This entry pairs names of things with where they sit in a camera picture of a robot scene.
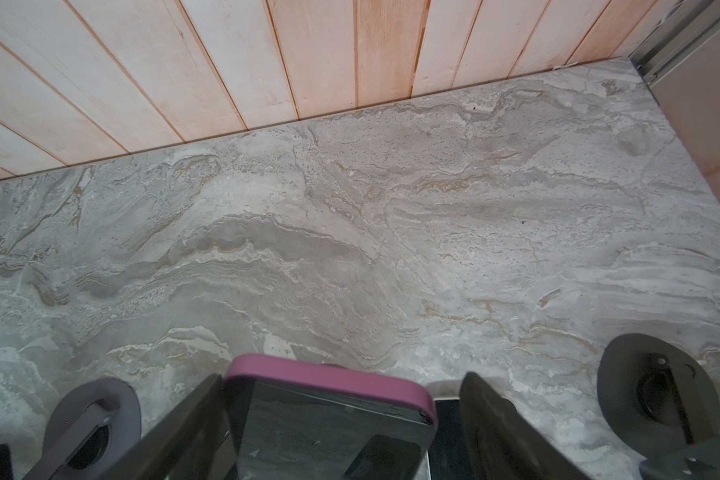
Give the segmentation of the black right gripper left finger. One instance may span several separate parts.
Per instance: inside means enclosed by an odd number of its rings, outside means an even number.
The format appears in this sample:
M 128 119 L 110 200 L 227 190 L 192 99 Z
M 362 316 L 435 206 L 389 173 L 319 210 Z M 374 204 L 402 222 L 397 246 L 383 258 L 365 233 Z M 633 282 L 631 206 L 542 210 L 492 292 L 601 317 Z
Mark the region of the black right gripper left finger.
M 237 452 L 221 377 L 203 380 L 101 477 L 235 479 Z

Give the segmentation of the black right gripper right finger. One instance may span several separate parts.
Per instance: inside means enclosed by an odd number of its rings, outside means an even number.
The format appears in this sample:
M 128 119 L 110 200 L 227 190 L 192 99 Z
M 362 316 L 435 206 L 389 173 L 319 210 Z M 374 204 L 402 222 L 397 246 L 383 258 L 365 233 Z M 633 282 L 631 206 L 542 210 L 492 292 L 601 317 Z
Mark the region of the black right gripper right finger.
M 475 479 L 585 479 L 495 389 L 474 372 L 459 389 L 463 436 Z

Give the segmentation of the purple smartphone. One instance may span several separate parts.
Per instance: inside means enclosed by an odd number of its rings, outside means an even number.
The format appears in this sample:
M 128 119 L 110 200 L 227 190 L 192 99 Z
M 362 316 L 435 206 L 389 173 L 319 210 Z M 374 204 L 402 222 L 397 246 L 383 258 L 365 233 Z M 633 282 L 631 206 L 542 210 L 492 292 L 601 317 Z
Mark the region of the purple smartphone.
M 438 419 L 420 384 L 262 354 L 222 377 L 220 479 L 413 479 Z

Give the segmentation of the purple round stand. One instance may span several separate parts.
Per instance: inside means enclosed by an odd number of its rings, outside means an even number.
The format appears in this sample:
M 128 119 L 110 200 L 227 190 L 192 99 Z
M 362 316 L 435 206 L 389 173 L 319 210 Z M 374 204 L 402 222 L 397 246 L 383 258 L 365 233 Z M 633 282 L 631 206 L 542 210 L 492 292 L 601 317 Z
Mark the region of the purple round stand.
M 101 479 L 141 439 L 141 406 L 125 381 L 103 377 L 65 395 L 27 479 Z

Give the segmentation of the silver-edged smartphone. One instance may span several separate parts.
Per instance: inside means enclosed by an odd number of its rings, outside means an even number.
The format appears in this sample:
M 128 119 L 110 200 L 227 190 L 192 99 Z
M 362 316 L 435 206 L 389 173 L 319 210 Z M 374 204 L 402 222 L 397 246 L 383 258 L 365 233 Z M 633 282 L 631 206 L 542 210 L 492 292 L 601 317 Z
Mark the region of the silver-edged smartphone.
M 428 451 L 432 480 L 471 480 L 473 471 L 463 435 L 458 399 L 436 400 L 438 430 Z

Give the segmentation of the grey round empty phone stand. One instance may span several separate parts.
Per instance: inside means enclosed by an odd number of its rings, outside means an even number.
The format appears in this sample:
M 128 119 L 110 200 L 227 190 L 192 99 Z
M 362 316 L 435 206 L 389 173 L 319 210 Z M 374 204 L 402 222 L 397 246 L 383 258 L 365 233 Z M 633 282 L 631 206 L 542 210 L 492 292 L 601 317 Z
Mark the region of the grey round empty phone stand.
M 620 335 L 604 350 L 597 396 L 613 432 L 644 456 L 643 479 L 720 479 L 720 399 L 691 356 L 649 335 Z

